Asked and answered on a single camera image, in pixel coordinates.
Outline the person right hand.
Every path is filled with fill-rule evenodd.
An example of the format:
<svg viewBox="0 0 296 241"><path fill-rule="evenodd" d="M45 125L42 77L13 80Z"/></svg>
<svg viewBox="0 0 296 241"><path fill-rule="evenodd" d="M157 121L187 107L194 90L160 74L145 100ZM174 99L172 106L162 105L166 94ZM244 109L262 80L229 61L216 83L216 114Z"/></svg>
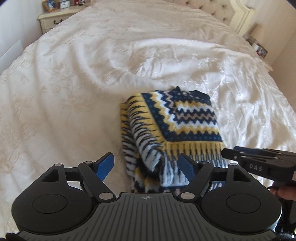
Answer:
<svg viewBox="0 0 296 241"><path fill-rule="evenodd" d="M276 188L272 186L269 191L277 197L283 198L285 200L296 201L296 188L292 186L283 186Z"/></svg>

